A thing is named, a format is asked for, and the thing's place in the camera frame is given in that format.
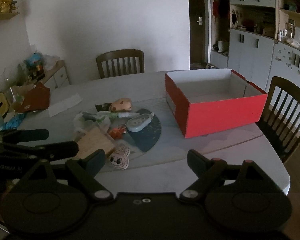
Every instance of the wooden block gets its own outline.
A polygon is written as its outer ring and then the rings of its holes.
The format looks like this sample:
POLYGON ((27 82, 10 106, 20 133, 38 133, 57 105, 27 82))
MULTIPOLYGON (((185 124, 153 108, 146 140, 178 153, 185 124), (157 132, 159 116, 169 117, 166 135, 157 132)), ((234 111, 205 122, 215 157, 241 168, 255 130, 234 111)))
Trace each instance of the wooden block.
POLYGON ((79 152, 77 157, 85 159, 90 154, 94 153, 98 149, 103 149, 106 156, 109 157, 114 152, 114 143, 104 135, 98 127, 94 127, 78 142, 79 152))

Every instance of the box label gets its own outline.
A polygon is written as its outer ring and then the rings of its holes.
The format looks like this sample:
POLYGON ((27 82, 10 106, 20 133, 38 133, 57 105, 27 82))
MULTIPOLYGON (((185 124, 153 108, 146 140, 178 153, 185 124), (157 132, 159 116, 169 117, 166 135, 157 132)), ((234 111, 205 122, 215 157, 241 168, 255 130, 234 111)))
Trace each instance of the box label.
POLYGON ((170 97, 170 95, 167 91, 166 91, 166 100, 167 100, 167 103, 168 103, 173 115, 176 115, 176 105, 172 101, 172 98, 170 97))

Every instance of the wooden floor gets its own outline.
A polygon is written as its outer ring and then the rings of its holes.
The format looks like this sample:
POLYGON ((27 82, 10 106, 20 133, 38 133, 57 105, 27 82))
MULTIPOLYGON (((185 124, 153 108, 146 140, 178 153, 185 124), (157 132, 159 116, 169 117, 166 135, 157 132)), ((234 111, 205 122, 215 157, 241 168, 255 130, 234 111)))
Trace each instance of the wooden floor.
POLYGON ((288 197, 293 210, 284 232, 292 240, 300 240, 300 147, 285 167, 290 175, 291 188, 288 197))

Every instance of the black circular disc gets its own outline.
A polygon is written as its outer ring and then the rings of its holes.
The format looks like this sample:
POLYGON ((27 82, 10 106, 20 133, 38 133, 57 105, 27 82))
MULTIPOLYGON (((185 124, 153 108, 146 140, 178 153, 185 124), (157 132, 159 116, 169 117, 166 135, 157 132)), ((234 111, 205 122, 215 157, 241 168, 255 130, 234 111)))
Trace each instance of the black circular disc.
POLYGON ((204 206, 216 223, 243 234, 278 231, 291 215, 290 201, 283 193, 240 192, 232 185, 212 190, 204 206))
POLYGON ((59 183, 44 184, 32 184, 31 190, 23 188, 24 193, 9 193, 3 199, 1 215, 8 228, 23 234, 55 234, 83 217, 88 206, 83 193, 59 183))

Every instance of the wooden chair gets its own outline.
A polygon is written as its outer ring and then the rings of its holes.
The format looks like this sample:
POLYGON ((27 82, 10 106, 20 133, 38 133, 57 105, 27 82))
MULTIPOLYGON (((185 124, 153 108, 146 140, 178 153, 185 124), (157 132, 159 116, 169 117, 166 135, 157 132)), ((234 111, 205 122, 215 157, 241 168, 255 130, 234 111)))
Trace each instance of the wooden chair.
POLYGON ((273 77, 257 125, 282 162, 286 163, 300 145, 300 88, 284 78, 273 77), (276 87, 279 93, 274 99, 276 87))
POLYGON ((100 78, 106 78, 102 65, 103 62, 106 62, 107 77, 115 77, 145 72, 143 52, 137 49, 115 50, 104 53, 97 57, 97 66, 100 78), (139 58, 139 70, 137 69, 137 57, 139 58))

